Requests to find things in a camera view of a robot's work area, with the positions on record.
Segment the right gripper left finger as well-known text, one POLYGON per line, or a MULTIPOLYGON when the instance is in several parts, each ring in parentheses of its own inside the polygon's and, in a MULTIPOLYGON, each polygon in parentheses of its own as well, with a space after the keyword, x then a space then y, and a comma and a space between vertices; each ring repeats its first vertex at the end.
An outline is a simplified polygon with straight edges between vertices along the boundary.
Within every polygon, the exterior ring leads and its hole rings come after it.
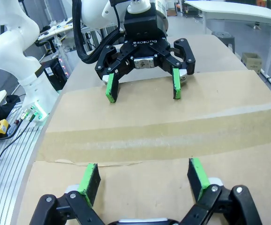
POLYGON ((103 225, 93 210, 100 181, 98 164, 88 164, 77 190, 59 198, 51 194, 41 196, 34 211, 34 224, 64 225, 76 219, 80 225, 103 225))

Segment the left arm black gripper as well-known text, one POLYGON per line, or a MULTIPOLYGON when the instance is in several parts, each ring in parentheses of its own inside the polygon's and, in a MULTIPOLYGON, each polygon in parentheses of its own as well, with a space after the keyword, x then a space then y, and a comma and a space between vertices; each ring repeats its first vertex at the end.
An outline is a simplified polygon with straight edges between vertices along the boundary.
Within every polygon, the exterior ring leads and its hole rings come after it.
POLYGON ((134 69, 160 67, 172 75, 173 98, 181 98, 181 80, 194 74, 195 57, 187 39, 173 42, 173 47, 161 37, 158 40, 129 41, 120 49, 113 45, 103 48, 95 71, 106 83, 105 95, 111 103, 118 96, 119 80, 134 69))

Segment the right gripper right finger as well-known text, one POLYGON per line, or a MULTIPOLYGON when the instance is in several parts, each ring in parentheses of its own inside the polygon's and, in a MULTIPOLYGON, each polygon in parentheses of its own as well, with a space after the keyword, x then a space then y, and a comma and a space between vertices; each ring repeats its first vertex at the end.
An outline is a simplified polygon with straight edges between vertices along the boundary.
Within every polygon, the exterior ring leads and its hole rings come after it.
POLYGON ((223 214, 229 225, 261 225, 259 213, 245 185, 231 190, 211 184, 198 158, 189 158, 187 177, 195 204, 182 219, 182 225, 206 225, 214 213, 223 214))

